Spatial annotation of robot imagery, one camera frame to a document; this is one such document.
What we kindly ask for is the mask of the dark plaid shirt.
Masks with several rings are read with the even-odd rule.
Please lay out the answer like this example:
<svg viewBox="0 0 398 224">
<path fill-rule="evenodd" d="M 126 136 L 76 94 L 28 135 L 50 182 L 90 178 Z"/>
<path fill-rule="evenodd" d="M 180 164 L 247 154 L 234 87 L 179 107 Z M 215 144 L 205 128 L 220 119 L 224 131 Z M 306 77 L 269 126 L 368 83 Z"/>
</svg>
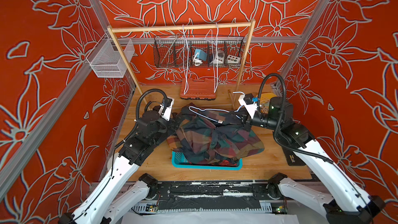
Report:
<svg viewBox="0 0 398 224">
<path fill-rule="evenodd" d="M 190 103 L 175 116 L 182 119 L 179 129 L 167 138 L 169 148 L 182 152 L 191 164 L 235 167 L 240 159 L 265 150 L 263 142 L 252 131 L 244 129 L 241 115 L 216 111 L 195 112 Z"/>
</svg>

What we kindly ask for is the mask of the white wire hanger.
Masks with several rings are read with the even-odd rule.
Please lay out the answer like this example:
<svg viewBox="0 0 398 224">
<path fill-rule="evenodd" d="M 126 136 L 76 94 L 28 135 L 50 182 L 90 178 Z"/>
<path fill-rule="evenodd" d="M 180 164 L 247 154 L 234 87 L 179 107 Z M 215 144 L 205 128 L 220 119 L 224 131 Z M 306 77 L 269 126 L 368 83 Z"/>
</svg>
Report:
<svg viewBox="0 0 398 224">
<path fill-rule="evenodd" d="M 186 38 L 186 31 L 184 25 L 182 25 L 182 34 L 183 34 L 183 72 L 184 72 L 184 91 L 183 95 L 185 95 L 189 90 L 189 82 L 188 82 L 188 73 L 189 73 L 189 45 L 188 40 Z"/>
</svg>

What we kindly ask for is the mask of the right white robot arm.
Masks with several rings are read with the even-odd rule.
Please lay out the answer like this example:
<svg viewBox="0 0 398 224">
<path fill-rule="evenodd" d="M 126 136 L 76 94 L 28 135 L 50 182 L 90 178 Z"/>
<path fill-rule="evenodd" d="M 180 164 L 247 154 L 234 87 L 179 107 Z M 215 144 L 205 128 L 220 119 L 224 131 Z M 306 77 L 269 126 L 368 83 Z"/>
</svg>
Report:
<svg viewBox="0 0 398 224">
<path fill-rule="evenodd" d="M 260 94 L 266 81 L 276 77 L 282 86 L 282 96 L 271 98 L 268 113 L 260 109 Z M 316 138 L 302 124 L 293 120 L 293 106 L 286 99 L 284 79 L 277 73 L 267 75 L 259 88 L 258 96 L 242 94 L 238 101 L 246 109 L 243 123 L 246 127 L 272 130 L 275 142 L 299 157 L 319 180 L 328 193 L 321 193 L 294 181 L 283 173 L 268 180 L 268 197 L 279 200 L 293 199 L 323 216 L 330 224 L 372 224 L 385 208 L 379 196 L 371 196 L 360 188 L 324 151 Z"/>
</svg>

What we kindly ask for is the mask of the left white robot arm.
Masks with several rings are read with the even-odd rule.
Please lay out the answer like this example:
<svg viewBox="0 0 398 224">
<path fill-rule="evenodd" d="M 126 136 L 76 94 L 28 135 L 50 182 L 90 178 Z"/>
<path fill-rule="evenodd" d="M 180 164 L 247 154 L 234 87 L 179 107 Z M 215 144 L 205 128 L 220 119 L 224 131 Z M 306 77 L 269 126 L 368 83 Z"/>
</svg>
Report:
<svg viewBox="0 0 398 224">
<path fill-rule="evenodd" d="M 155 92 L 163 96 L 160 109 L 141 115 L 142 101 Z M 136 124 L 121 143 L 111 169 L 78 208 L 59 218 L 59 224 L 115 224 L 138 202 L 156 195 L 158 181 L 147 173 L 124 194 L 118 193 L 155 148 L 175 132 L 176 121 L 171 117 L 173 104 L 174 99 L 161 89 L 142 94 L 136 105 Z"/>
</svg>

